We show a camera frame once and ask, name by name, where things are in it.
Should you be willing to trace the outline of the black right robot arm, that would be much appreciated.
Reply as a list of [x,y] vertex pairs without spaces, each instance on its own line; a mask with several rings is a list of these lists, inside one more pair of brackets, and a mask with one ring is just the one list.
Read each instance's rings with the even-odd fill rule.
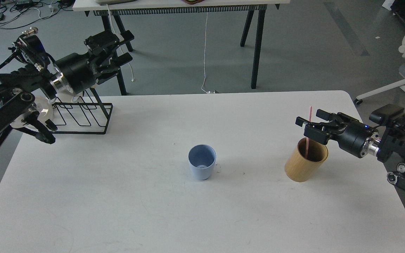
[[329,113],[318,109],[316,116],[323,122],[310,122],[296,118],[296,125],[304,129],[304,136],[327,144],[334,140],[339,148],[355,157],[371,154],[380,162],[386,162],[392,154],[401,157],[395,171],[387,173],[387,181],[405,191],[405,112],[404,108],[388,104],[370,114],[369,119],[377,127],[385,127],[382,135],[377,128],[363,124],[342,112]]

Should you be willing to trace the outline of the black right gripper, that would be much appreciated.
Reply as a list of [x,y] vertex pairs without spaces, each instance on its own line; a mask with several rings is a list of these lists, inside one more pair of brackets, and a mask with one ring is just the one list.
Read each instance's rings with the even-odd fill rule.
[[342,112],[329,113],[318,109],[316,116],[328,122],[309,122],[297,117],[295,124],[304,129],[304,136],[322,145],[329,140],[339,144],[340,149],[355,157],[364,157],[365,143],[373,135],[374,130],[356,118]]

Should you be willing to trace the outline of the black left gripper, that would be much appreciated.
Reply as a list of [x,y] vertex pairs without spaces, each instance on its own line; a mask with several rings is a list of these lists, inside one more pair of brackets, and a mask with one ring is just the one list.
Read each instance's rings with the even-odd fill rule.
[[[119,36],[105,30],[85,39],[84,45],[88,48],[88,53],[91,56],[107,57],[116,52],[121,45],[131,42],[134,38],[129,30],[121,32]],[[116,76],[121,67],[133,59],[129,53],[111,56],[111,58],[97,65],[94,75],[90,67],[88,53],[71,53],[55,61],[56,74],[53,79],[53,86],[57,92],[68,90],[73,95],[77,95],[95,83],[97,85],[103,84]]]

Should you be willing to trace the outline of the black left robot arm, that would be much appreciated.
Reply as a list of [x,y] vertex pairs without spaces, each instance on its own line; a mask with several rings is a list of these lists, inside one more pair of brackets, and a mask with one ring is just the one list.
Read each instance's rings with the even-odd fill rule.
[[39,120],[33,91],[42,90],[48,99],[55,99],[61,91],[77,96],[115,77],[124,64],[132,61],[129,53],[115,56],[120,46],[134,39],[130,31],[120,35],[103,31],[90,36],[84,41],[86,53],[71,53],[59,60],[45,51],[37,33],[36,27],[24,31],[13,42],[11,55],[0,64],[0,146],[18,117],[36,129],[17,127],[18,131],[47,144],[55,142],[53,132],[57,127],[49,119],[46,123]]

